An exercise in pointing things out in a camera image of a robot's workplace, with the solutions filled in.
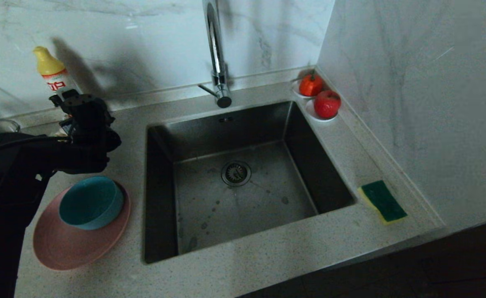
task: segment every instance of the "blue bowl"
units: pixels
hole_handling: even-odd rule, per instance
[[[123,194],[107,177],[95,176],[76,183],[67,191],[59,217],[68,225],[95,230],[111,223],[122,210]]]

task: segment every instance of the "stainless steel sink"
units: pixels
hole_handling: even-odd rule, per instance
[[[147,134],[147,263],[354,202],[294,102]]]

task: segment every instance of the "green scouring pad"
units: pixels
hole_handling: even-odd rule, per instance
[[[361,186],[359,192],[366,202],[379,212],[385,225],[407,215],[382,180]]]

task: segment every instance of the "faucet handle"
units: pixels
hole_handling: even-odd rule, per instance
[[[232,99],[225,95],[225,92],[227,92],[227,90],[221,88],[220,89],[221,96],[219,96],[217,93],[213,92],[205,85],[198,84],[197,86],[199,86],[202,90],[208,92],[209,94],[213,95],[215,97],[215,102],[217,103],[218,107],[227,108],[230,106],[230,104],[232,104]]]

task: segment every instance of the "water stain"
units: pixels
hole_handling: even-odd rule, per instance
[[[195,247],[197,247],[197,237],[192,237],[189,240],[188,251],[192,251]]]

